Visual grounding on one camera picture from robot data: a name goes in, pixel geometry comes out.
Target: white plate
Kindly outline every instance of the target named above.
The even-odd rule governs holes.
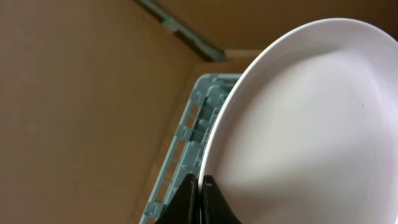
[[[199,176],[244,223],[393,224],[398,44],[352,19],[283,35],[220,111]]]

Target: plate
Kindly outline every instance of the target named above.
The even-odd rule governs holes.
[[[211,174],[248,223],[385,223],[398,215],[398,44],[353,19],[271,44],[215,121]]]

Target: plastic crate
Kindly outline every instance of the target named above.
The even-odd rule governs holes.
[[[146,224],[148,220],[157,219],[163,214],[187,174],[199,174],[210,129],[240,76],[240,73],[205,74],[197,80],[141,216],[140,224]],[[173,159],[176,148],[181,144],[184,146],[180,158]],[[167,170],[173,162],[177,163],[174,175],[171,179],[166,179]],[[169,187],[163,201],[157,201],[162,184],[169,184]]]

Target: brown wall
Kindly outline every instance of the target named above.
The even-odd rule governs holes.
[[[131,1],[0,3],[0,223],[128,223],[200,59]]]
[[[307,22],[361,19],[398,38],[395,0],[157,0],[176,18],[222,49],[264,49]]]

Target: gray plastic basket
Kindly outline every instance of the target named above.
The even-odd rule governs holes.
[[[197,80],[141,216],[140,224],[146,224],[148,220],[157,219],[163,214],[187,174],[199,174],[210,129],[240,76],[240,73],[205,74]],[[176,148],[181,142],[185,144],[181,156],[179,159],[173,159]],[[166,172],[173,162],[177,163],[174,175],[171,179],[166,179]],[[169,187],[163,201],[158,201],[162,184],[169,184]]]

